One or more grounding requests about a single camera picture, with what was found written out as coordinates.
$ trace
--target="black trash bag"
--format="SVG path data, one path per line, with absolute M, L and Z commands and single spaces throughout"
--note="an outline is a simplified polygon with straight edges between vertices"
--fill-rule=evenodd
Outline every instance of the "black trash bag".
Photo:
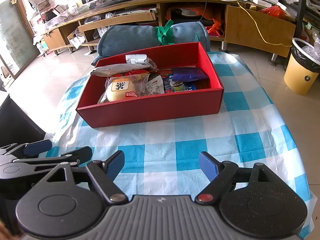
M 301 41 L 296 40 L 297 45 L 302 48 L 305 46 L 305 44 Z M 310 58 L 308 58 L 306 55 L 304 55 L 300 50 L 298 50 L 294 45 L 291 49 L 292 56 L 294 59 L 304 68 L 311 72 L 320 73 L 320 65 L 314 61 L 312 61 Z

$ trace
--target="trash can rim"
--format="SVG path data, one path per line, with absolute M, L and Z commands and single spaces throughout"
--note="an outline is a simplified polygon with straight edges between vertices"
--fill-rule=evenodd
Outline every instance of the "trash can rim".
M 302 39 L 299 39 L 299 38 L 293 38 L 293 39 L 292 39 L 292 43 L 294 44 L 294 46 L 295 46 L 303 55 L 305 55 L 308 59 L 312 60 L 313 62 L 317 63 L 318 65 L 320 65 L 320 62 L 317 61 L 317 60 L 315 60 L 313 57 L 311 57 L 311 56 L 310 56 L 309 54 L 307 54 L 306 52 L 304 52 L 304 51 L 302 50 L 302 48 L 296 43 L 296 41 L 300 41 L 300 42 L 308 45 L 309 47 L 312 47 L 312 48 L 314 48 L 314 47 L 313 47 L 311 44 L 309 44 L 308 42 L 306 42 L 306 41 L 304 41 L 304 40 L 302 40 Z

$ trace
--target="glass door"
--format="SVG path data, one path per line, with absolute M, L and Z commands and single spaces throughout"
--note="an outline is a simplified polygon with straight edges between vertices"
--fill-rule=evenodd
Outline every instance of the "glass door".
M 39 55 L 25 30 L 17 5 L 0 0 L 0 60 L 13 79 Z

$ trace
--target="green bow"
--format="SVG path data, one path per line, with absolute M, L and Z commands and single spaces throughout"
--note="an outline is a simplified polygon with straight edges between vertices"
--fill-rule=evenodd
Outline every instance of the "green bow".
M 162 45 L 174 44 L 171 29 L 172 24 L 173 20 L 169 20 L 165 27 L 155 27 L 158 40 Z

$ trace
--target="gray ridged panel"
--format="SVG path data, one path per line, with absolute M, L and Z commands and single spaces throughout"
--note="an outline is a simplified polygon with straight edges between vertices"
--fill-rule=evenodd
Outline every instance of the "gray ridged panel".
M 101 222 L 71 240 L 250 240 L 224 224 L 213 207 L 190 196 L 142 196 L 109 208 Z M 25 236 L 23 240 L 34 240 Z M 299 240 L 297 236 L 286 240 Z

